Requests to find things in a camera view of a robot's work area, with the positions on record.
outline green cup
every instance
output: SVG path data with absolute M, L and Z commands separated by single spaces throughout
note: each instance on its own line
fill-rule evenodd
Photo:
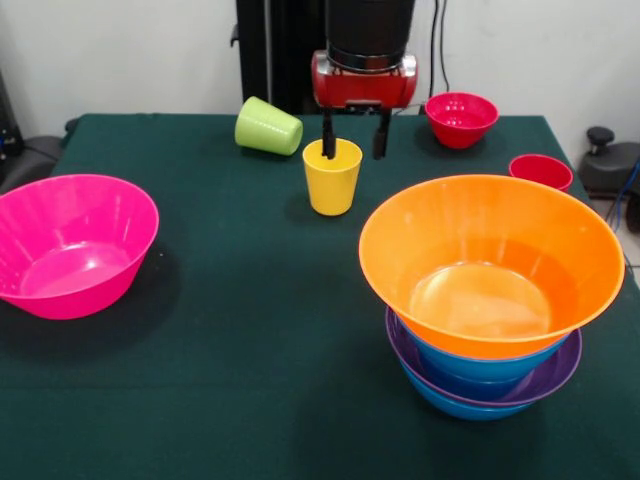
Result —
M 238 114 L 235 137 L 242 147 L 292 155 L 302 139 L 302 122 L 257 97 L 250 97 Z

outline bowl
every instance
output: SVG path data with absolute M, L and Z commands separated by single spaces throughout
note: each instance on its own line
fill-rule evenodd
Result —
M 579 200 L 500 175 L 410 187 L 360 236 L 369 285 L 433 347 L 495 360 L 535 354 L 588 324 L 624 279 L 622 248 Z
M 571 333 L 562 346 L 546 362 L 536 367 L 501 398 L 482 400 L 471 392 L 453 392 L 437 383 L 433 372 L 420 362 L 418 349 L 397 317 L 387 317 L 387 335 L 394 352 L 407 374 L 424 388 L 457 403 L 483 408 L 503 408 L 531 405 L 562 388 L 573 376 L 582 355 L 580 330 Z
M 464 92 L 431 97 L 425 110 L 436 138 L 449 148 L 468 148 L 498 121 L 497 107 L 486 98 Z
M 518 405 L 517 407 L 478 407 L 477 405 L 468 405 L 463 402 L 452 400 L 436 390 L 430 388 L 427 384 L 422 383 L 414 373 L 407 368 L 407 365 L 400 361 L 402 369 L 409 377 L 409 381 L 418 391 L 418 393 L 431 405 L 441 410 L 444 413 L 451 415 L 452 417 L 460 418 L 461 420 L 473 420 L 473 421 L 487 421 L 487 420 L 499 420 L 501 418 L 509 417 L 522 410 L 528 408 L 532 404 Z
M 131 285 L 158 231 L 149 195 L 104 175 L 65 175 L 0 197 L 0 298 L 33 315 L 98 312 Z
M 389 317 L 398 318 L 387 307 L 387 318 Z M 470 386 L 478 383 L 484 387 L 480 388 L 483 391 L 497 391 L 497 396 L 505 389 L 513 387 L 534 368 L 545 362 L 567 338 L 565 336 L 550 347 L 532 355 L 507 360 L 478 360 L 439 350 L 421 340 L 411 330 L 406 330 L 418 348 L 421 361 L 428 364 L 430 369 L 439 374 L 441 379 L 448 379 L 448 381 L 456 383 L 468 383 Z

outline red bowl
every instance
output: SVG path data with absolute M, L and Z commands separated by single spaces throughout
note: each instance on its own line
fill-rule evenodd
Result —
M 472 93 L 449 92 L 431 97 L 425 110 L 436 138 L 449 148 L 468 148 L 498 121 L 498 108 Z

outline dark green table cover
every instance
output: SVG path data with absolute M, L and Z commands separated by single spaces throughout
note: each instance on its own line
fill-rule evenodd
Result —
M 541 117 L 502 118 L 464 152 L 424 117 L 336 119 L 364 147 L 355 204 L 308 205 L 299 153 L 242 150 L 234 117 L 90 115 L 56 174 L 129 179 L 157 242 L 131 290 L 74 322 L 0 304 L 3 479 L 640 478 L 640 293 L 628 277 L 584 330 L 571 382 L 514 417 L 469 423 L 413 391 L 364 281 L 357 241 L 393 193 L 563 154 Z M 303 144 L 320 134 L 305 118 Z M 572 193 L 586 200 L 578 182 Z

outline purple bowl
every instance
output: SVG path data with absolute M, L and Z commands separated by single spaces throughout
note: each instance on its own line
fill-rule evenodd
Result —
M 504 396 L 491 400 L 474 400 L 448 392 L 431 381 L 420 363 L 418 348 L 396 315 L 387 312 L 387 335 L 402 363 L 425 385 L 447 398 L 479 407 L 515 407 L 548 397 L 559 390 L 578 368 L 582 356 L 582 334 L 575 330 L 547 361 L 536 367 Z

